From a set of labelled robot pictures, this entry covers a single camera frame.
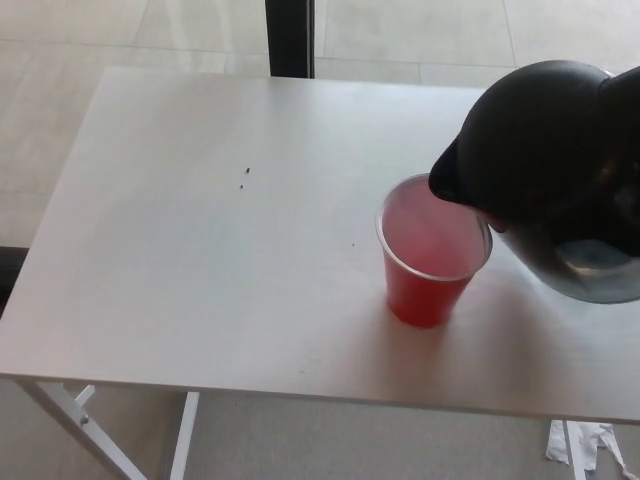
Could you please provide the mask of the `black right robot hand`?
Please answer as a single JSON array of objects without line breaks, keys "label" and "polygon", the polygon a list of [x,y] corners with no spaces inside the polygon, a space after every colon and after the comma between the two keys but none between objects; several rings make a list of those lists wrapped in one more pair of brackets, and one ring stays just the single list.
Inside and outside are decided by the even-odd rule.
[{"label": "black right robot hand", "polygon": [[623,159],[639,161],[639,68],[606,78],[598,99],[609,143]]}]

